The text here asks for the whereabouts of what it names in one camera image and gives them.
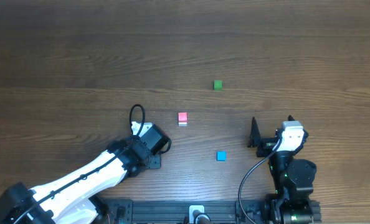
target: brown wooden surface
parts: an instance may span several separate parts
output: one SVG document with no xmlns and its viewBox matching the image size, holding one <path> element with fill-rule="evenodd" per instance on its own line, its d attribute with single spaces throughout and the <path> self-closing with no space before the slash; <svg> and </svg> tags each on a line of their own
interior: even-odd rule
<svg viewBox="0 0 370 224">
<path fill-rule="evenodd" d="M 173 147 L 104 197 L 236 200 L 252 116 L 271 136 L 292 114 L 324 221 L 370 222 L 370 0 L 0 0 L 0 194 L 90 162 L 135 103 Z M 273 191 L 265 165 L 243 195 Z"/>
</svg>

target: block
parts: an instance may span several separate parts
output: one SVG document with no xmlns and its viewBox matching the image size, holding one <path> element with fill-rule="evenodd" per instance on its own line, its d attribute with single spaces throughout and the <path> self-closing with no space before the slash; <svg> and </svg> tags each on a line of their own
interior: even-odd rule
<svg viewBox="0 0 370 224">
<path fill-rule="evenodd" d="M 178 113 L 178 125 L 187 126 L 187 113 L 186 112 Z"/>
<path fill-rule="evenodd" d="M 226 161 L 227 160 L 227 152 L 218 151 L 217 152 L 217 161 Z"/>
<path fill-rule="evenodd" d="M 214 90 L 222 90 L 222 80 L 214 80 Z"/>
</svg>

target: wooden table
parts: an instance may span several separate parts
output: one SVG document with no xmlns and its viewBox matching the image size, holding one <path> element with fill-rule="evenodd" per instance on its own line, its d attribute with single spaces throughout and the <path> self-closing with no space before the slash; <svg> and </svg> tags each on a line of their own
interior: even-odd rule
<svg viewBox="0 0 370 224">
<path fill-rule="evenodd" d="M 236 200 L 252 117 L 272 136 L 292 114 L 323 220 L 370 222 L 370 0 L 0 0 L 0 195 L 96 158 L 135 103 L 173 147 L 104 197 Z M 243 195 L 273 191 L 264 165 Z"/>
</svg>

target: blue cube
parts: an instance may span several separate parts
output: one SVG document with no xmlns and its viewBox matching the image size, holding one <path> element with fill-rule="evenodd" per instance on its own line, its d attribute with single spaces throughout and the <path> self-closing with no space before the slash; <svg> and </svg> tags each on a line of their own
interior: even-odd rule
<svg viewBox="0 0 370 224">
<path fill-rule="evenodd" d="M 226 161 L 227 160 L 227 152 L 218 151 L 217 152 L 217 161 Z"/>
</svg>

